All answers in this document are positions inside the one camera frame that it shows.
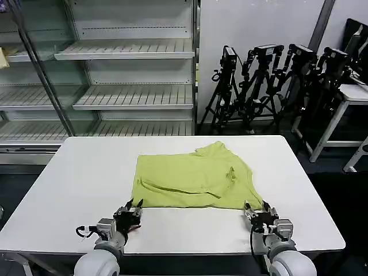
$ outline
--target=desk leg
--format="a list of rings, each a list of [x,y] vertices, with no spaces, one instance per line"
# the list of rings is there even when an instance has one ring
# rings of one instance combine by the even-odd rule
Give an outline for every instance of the desk leg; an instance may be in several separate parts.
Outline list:
[[[30,268],[30,263],[35,263],[44,270],[50,272],[53,275],[56,276],[69,276],[70,273],[68,269],[62,265],[51,266],[47,263],[45,263],[43,260],[39,259],[38,257],[24,252],[12,252],[12,253],[6,253],[6,256],[17,263],[20,263],[23,266],[24,272],[26,276],[34,276],[32,273],[32,270]]]
[[[298,116],[295,118],[294,124],[292,126],[292,130],[291,130],[292,133],[296,133],[299,127],[300,121],[301,121],[301,116]]]
[[[368,137],[367,139],[362,143],[362,145],[359,147],[358,151],[353,155],[353,157],[347,162],[346,166],[344,167],[345,172],[356,172],[354,166],[357,164],[357,162],[362,158],[363,155],[366,155],[367,152],[363,150],[363,147],[368,145]]]
[[[320,141],[318,142],[317,147],[312,152],[312,156],[309,159],[309,161],[311,163],[314,163],[317,160],[318,156],[320,156],[323,148],[326,145],[326,142],[331,137],[332,133],[334,132],[336,126],[338,125],[339,121],[343,117],[343,115],[344,115],[344,113],[345,113],[348,106],[349,106],[348,101],[343,101],[340,104],[340,106],[337,109],[336,113],[333,115],[333,118],[332,118],[331,122],[329,123],[327,129],[325,130],[325,132],[323,133]]]

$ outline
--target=shelf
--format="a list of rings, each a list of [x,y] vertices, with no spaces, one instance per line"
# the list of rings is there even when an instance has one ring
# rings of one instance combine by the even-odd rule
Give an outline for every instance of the shelf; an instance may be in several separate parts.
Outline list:
[[[54,59],[54,54],[60,49],[60,42],[56,44],[36,43],[35,47],[40,60],[45,61]],[[28,53],[22,44],[5,44],[3,48],[8,62],[30,62]]]
[[[191,121],[101,121],[91,136],[190,136]]]
[[[79,40],[55,54],[57,60],[191,59],[191,39]]]
[[[94,85],[75,110],[192,109],[191,85]]]
[[[62,143],[68,134],[59,121],[9,121],[0,128],[0,144],[11,142]]]
[[[81,85],[54,86],[60,103],[67,108],[77,99]],[[54,110],[43,86],[0,86],[0,110]]]

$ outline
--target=metal frame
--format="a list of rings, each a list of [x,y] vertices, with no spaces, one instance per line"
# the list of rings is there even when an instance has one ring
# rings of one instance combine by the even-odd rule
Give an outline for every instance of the metal frame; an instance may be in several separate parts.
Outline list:
[[[323,148],[325,147],[359,147],[362,144],[362,141],[329,141],[329,138],[331,137],[332,133],[334,132],[336,126],[338,125],[339,121],[343,117],[346,109],[350,105],[368,105],[368,102],[363,101],[348,101],[344,100],[339,105],[337,111],[333,115],[333,118],[331,119],[330,123],[328,124],[325,132],[323,133],[321,139],[319,140],[317,146],[315,149],[312,149],[312,147],[308,144],[308,142],[305,142],[306,147],[308,149],[308,152],[310,154],[309,161],[311,163],[314,163],[317,158],[320,156]],[[299,131],[300,118],[297,118],[293,127],[292,132],[296,133],[300,139],[302,139],[303,135]]]
[[[66,12],[67,21],[72,31],[74,40],[79,41],[80,37],[78,35],[78,31],[75,25],[74,15],[72,12],[72,8],[70,6],[70,1],[64,0],[63,2],[64,2],[64,9]],[[92,85],[92,80],[91,80],[91,75],[89,73],[87,62],[85,60],[80,60],[78,61],[78,66],[80,66],[81,70],[84,72],[85,78],[87,80],[86,82],[88,84],[88,87],[90,87]],[[93,122],[91,123],[91,128],[90,128],[91,130],[97,128],[98,122],[101,121],[102,119],[101,114],[98,110],[93,110],[92,114],[93,114],[94,119],[93,119]]]
[[[344,167],[345,172],[356,172],[356,169],[354,166],[357,164],[357,162],[362,158],[364,155],[368,155],[368,152],[363,149],[363,147],[366,147],[368,145],[368,137],[367,139],[361,144],[357,152],[353,155],[353,157],[347,162],[347,164]]]
[[[32,272],[32,264],[37,264],[42,267],[44,270],[56,276],[69,276],[69,269],[63,266],[62,264],[50,265],[40,258],[26,252],[7,252],[5,253],[6,260],[13,260],[23,266],[24,272],[26,276],[34,276]]]
[[[113,115],[113,113],[118,113],[120,112],[120,114],[127,114],[128,112],[130,113],[136,113],[138,112],[138,110],[141,110],[144,114],[151,114],[150,111],[154,112],[155,114],[157,114],[157,112],[161,112],[162,114],[164,114],[165,116],[163,116],[162,121],[167,121],[167,120],[171,120],[171,118],[168,118],[167,114],[171,114],[172,111],[185,111],[189,109],[192,112],[192,117],[191,120],[193,121],[193,130],[192,133],[195,129],[194,127],[194,123],[195,123],[195,117],[196,117],[196,108],[195,108],[195,102],[196,102],[196,93],[197,93],[197,87],[196,87],[196,83],[195,83],[195,75],[196,75],[196,61],[198,60],[198,57],[196,58],[196,48],[199,47],[199,42],[198,42],[198,28],[197,28],[197,7],[198,7],[198,0],[191,0],[191,23],[190,23],[190,27],[191,29],[186,30],[185,32],[189,33],[191,32],[191,36],[189,37],[189,34],[186,35],[179,35],[179,36],[169,36],[167,37],[167,31],[168,29],[165,30],[165,32],[163,33],[162,36],[160,36],[160,39],[157,39],[156,36],[153,36],[151,39],[150,36],[146,36],[140,34],[138,36],[134,36],[131,35],[131,33],[129,33],[129,35],[123,35],[122,37],[117,37],[119,39],[122,40],[98,40],[96,41],[96,45],[92,45],[94,47],[91,48],[90,44],[93,44],[94,41],[93,40],[86,40],[83,38],[88,37],[87,32],[83,31],[83,33],[79,33],[78,32],[78,28],[77,28],[77,22],[75,21],[76,19],[76,15],[73,13],[73,9],[75,8],[74,3],[69,1],[69,0],[64,0],[64,6],[66,8],[66,12],[67,12],[67,17],[68,17],[68,21],[69,21],[69,25],[72,27],[73,31],[74,31],[74,36],[76,38],[76,42],[74,44],[80,44],[80,46],[69,46],[68,49],[59,52],[55,55],[55,58],[57,60],[67,60],[67,59],[79,59],[79,60],[84,60],[84,68],[85,68],[85,73],[86,75],[89,77],[89,85],[90,87],[92,85],[121,85],[121,84],[126,84],[126,85],[158,85],[158,84],[167,84],[167,85],[189,85],[190,83],[190,78],[193,80],[191,82],[191,85],[193,85],[193,96],[191,100],[191,103],[189,103],[188,99],[186,98],[185,101],[183,102],[182,99],[180,99],[180,101],[178,100],[176,102],[176,104],[156,104],[156,98],[155,98],[155,103],[154,104],[146,104],[146,105],[135,105],[133,103],[131,104],[113,104],[111,105],[110,103],[112,102],[112,98],[115,97],[114,95],[108,100],[109,105],[105,104],[108,95],[104,95],[104,97],[101,99],[101,101],[99,103],[97,103],[98,101],[94,101],[93,105],[78,105],[75,104],[73,105],[74,109],[76,110],[91,110],[93,111],[96,115],[97,115],[97,121],[95,124],[95,128],[96,126],[99,124],[100,121],[102,121],[104,118],[106,120],[126,120],[128,118],[121,118],[121,116],[119,118],[109,118],[107,119],[106,117],[108,117],[110,114]],[[119,33],[121,33],[124,28],[124,26],[122,26],[121,30],[116,30]],[[100,32],[102,30],[97,30],[97,34],[101,35]],[[149,47],[149,49],[145,50],[147,48],[146,44],[151,43],[152,46]],[[86,49],[89,50],[85,53],[85,51],[83,50],[83,46],[87,45]],[[155,59],[155,60],[190,60],[191,65],[188,66],[188,73],[190,75],[188,75],[187,79],[184,79],[182,82],[175,82],[175,83],[167,83],[166,81],[162,82],[160,79],[162,79],[161,76],[158,76],[158,80],[159,82],[156,83],[155,81],[151,81],[151,80],[144,80],[144,78],[142,79],[141,77],[138,76],[138,78],[141,78],[139,80],[138,83],[135,83],[135,81],[131,81],[131,78],[129,78],[129,83],[124,82],[124,75],[126,76],[126,74],[122,74],[122,76],[115,76],[115,75],[111,75],[109,74],[108,78],[109,79],[114,79],[115,77],[117,77],[117,79],[119,79],[121,82],[117,83],[117,82],[100,82],[101,80],[98,79],[96,80],[96,78],[92,78],[92,75],[96,75],[94,74],[94,72],[91,72],[91,68],[89,63],[93,64],[95,61],[91,61],[94,59],[99,59],[96,61],[96,63],[99,62],[104,62],[101,59],[133,59],[133,60],[137,60],[137,59],[143,59],[143,60],[147,60],[147,59]],[[102,94],[98,94],[97,95],[97,100],[99,100],[101,98]]]
[[[55,109],[55,111],[57,112],[57,115],[61,121],[61,123],[63,124],[65,130],[67,131],[69,136],[74,136],[74,130],[73,127],[67,117],[67,115],[65,114],[62,105],[58,99],[58,97],[56,96],[56,92],[55,89],[53,87],[53,85],[51,84],[51,82],[49,81],[46,73],[45,73],[45,68],[43,63],[40,61],[40,58],[37,54],[37,51],[35,50],[35,46],[33,45],[31,39],[29,38],[29,35],[25,29],[25,24],[24,24],[24,19],[23,16],[21,14],[20,8],[17,4],[16,1],[14,0],[6,0],[6,4],[8,6],[8,8],[10,9],[12,16],[14,17],[14,21],[17,23],[18,26],[18,32],[20,35],[20,38],[23,42],[23,45],[29,55],[29,58],[34,66],[34,69],[36,70],[41,83],[43,84],[43,86],[45,87],[45,91],[47,93],[47,95],[50,98],[51,104],[53,106],[53,108]]]
[[[194,57],[192,59],[192,86],[193,86],[193,135],[196,135],[197,125],[197,107],[198,107],[198,85],[197,85],[197,64],[200,62],[200,29],[198,27],[198,21],[200,20],[200,14],[198,13],[198,7],[201,6],[200,0],[193,0],[193,30],[192,30],[192,41]]]

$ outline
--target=t-shirt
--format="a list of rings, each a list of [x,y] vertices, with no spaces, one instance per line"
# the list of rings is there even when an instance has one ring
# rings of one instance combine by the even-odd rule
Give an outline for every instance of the t-shirt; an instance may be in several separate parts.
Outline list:
[[[262,208],[251,169],[219,141],[190,154],[139,156],[133,198],[143,207]]]

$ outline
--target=white desk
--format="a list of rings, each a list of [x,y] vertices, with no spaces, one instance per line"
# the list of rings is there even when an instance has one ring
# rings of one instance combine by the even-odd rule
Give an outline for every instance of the white desk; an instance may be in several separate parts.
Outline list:
[[[80,225],[94,225],[131,198],[140,154],[180,154],[222,141],[253,170],[255,188],[294,224],[300,251],[341,250],[345,242],[282,136],[73,137],[66,140],[3,230],[0,251],[80,254]],[[248,254],[241,210],[144,209],[126,254]]]
[[[325,132],[319,140],[316,148],[312,149],[310,145],[306,143],[306,147],[310,153],[309,161],[312,163],[317,160],[325,147],[359,147],[363,143],[363,141],[329,140],[349,105],[368,105],[367,88],[363,88],[361,85],[341,85],[340,91],[344,96],[344,100],[342,100],[337,111],[333,115],[333,118],[331,119],[329,125],[327,126]],[[295,124],[293,125],[292,132],[295,132],[299,136],[299,138],[302,138],[302,133],[298,130],[299,122],[300,119],[296,120]]]

